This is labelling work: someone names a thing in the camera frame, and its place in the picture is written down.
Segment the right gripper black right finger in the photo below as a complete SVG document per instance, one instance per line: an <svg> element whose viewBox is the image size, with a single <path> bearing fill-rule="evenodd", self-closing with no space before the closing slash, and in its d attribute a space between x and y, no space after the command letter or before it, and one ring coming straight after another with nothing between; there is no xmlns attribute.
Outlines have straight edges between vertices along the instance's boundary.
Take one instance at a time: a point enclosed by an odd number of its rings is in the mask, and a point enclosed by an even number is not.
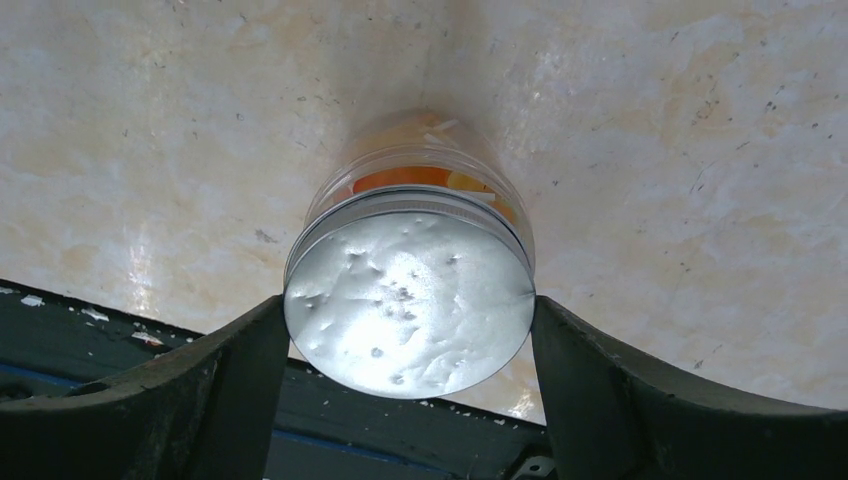
<svg viewBox="0 0 848 480"><path fill-rule="evenodd" d="M729 387L535 301L532 348L562 479L843 479L847 414Z"/></svg>

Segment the clear plastic jar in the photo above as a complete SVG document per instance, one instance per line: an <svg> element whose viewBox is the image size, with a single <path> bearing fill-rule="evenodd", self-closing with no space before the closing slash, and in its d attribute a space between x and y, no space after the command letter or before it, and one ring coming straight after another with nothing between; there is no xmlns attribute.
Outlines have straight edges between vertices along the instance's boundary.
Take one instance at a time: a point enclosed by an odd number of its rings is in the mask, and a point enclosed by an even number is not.
<svg viewBox="0 0 848 480"><path fill-rule="evenodd" d="M357 194L401 185L450 189L489 205L509 223L530 266L535 242L524 202L485 137L453 115L407 110L355 131L319 187L306 224Z"/></svg>

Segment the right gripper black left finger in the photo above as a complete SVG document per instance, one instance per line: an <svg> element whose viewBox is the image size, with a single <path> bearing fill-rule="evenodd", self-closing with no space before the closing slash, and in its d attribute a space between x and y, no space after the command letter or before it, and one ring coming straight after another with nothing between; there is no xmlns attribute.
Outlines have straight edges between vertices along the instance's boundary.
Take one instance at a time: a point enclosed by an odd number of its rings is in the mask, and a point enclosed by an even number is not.
<svg viewBox="0 0 848 480"><path fill-rule="evenodd" d="M259 479L289 334L280 296L61 397L1 406L5 479Z"/></svg>

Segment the silver jar lid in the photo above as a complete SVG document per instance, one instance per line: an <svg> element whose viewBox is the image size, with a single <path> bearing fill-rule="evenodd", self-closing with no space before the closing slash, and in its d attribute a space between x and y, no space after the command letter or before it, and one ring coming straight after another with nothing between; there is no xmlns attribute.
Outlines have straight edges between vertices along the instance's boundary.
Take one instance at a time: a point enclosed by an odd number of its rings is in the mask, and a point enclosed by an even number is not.
<svg viewBox="0 0 848 480"><path fill-rule="evenodd" d="M424 399L506 366L533 320L533 258L479 198L386 187L318 215L293 245L284 318L300 354L370 395Z"/></svg>

